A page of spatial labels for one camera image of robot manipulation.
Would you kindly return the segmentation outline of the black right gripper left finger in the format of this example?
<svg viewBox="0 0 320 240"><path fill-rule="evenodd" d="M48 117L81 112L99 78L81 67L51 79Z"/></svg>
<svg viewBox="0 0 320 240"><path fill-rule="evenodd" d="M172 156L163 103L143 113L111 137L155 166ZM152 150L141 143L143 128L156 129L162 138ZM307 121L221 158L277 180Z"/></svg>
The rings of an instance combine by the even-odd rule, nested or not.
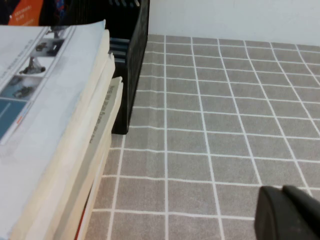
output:
<svg viewBox="0 0 320 240"><path fill-rule="evenodd" d="M282 189L262 186L258 192L254 220L258 240L316 240L294 204Z"/></svg>

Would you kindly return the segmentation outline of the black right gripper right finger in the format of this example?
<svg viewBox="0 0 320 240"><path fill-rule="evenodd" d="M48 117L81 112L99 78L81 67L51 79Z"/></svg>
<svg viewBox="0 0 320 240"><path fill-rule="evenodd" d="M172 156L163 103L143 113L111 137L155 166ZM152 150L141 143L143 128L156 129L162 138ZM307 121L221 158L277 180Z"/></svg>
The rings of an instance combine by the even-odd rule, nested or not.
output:
<svg viewBox="0 0 320 240"><path fill-rule="evenodd" d="M283 193L293 203L297 212L306 223L306 227L311 230L316 235L316 239L319 240L320 202L293 185L283 186Z"/></svg>

